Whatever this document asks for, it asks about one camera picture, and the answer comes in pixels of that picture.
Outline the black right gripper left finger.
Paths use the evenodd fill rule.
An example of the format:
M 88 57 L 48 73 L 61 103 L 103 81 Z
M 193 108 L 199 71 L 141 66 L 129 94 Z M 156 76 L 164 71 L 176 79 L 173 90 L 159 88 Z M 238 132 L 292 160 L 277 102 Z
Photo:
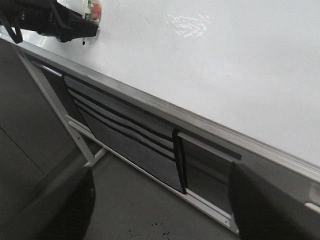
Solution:
M 82 240 L 95 207 L 90 167 L 56 182 L 16 216 L 0 225 L 2 240 Z

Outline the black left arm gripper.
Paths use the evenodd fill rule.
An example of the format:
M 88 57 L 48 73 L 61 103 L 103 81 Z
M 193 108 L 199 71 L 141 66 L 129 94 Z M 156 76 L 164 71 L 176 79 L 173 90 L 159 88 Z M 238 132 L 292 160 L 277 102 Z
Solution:
M 0 25 L 15 43 L 21 43 L 21 30 L 55 37 L 62 43 L 94 37 L 97 27 L 56 0 L 2 0 Z

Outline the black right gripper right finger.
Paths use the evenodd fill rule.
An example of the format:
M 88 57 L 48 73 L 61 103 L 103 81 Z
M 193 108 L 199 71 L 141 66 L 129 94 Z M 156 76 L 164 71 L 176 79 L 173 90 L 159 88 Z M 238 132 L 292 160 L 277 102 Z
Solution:
M 233 163 L 228 198 L 242 240 L 318 240 L 320 215 L 243 164 Z

